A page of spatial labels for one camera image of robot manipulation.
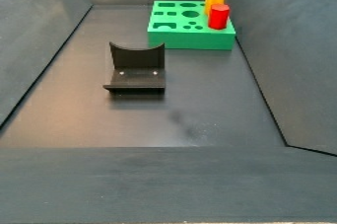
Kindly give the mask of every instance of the bin floor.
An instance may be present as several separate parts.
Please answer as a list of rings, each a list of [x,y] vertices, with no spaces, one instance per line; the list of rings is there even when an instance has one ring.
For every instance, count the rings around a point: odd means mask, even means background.
[[[167,92],[111,95],[110,41],[148,47],[150,7],[95,7],[2,132],[0,147],[283,146],[236,44],[168,49]]]

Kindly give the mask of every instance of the circular hole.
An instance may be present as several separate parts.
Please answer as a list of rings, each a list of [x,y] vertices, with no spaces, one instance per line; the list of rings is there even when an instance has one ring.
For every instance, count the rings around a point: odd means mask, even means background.
[[[196,11],[184,11],[183,15],[188,18],[195,18],[199,16],[199,13]]]
[[[182,7],[196,7],[196,4],[194,4],[194,3],[182,3],[180,6]]]

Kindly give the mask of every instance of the black holder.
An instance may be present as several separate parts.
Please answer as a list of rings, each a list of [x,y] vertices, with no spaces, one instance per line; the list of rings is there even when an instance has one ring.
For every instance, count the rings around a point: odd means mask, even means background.
[[[163,91],[167,86],[166,44],[150,49],[133,49],[113,42],[111,53],[115,64],[113,80],[103,87],[109,91]]]

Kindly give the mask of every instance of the green foam block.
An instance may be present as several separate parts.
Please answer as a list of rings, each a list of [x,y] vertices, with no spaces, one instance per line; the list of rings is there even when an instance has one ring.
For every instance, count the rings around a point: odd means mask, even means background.
[[[236,30],[231,20],[224,30],[208,28],[204,1],[155,1],[148,36],[150,46],[231,50]]]

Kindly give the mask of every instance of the red block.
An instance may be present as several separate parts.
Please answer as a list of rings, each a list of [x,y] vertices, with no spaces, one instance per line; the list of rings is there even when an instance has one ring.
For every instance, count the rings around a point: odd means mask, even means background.
[[[226,29],[228,18],[230,18],[230,6],[224,4],[214,4],[211,6],[208,27],[215,30]]]

